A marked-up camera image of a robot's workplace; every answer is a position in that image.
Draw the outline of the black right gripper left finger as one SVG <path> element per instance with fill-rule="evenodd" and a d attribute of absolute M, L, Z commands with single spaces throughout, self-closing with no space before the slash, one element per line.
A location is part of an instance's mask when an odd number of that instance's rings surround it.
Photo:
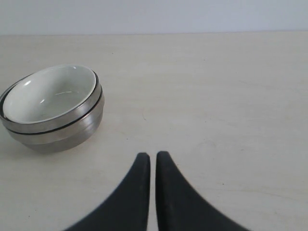
<path fill-rule="evenodd" d="M 150 157 L 137 154 L 117 188 L 68 231 L 145 231 L 150 199 Z"/>

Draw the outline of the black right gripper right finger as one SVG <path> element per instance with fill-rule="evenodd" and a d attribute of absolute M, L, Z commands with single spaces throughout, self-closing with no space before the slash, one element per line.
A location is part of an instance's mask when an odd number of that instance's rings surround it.
<path fill-rule="evenodd" d="M 184 178 L 169 152 L 156 156 L 155 204 L 160 231 L 244 231 Z"/>

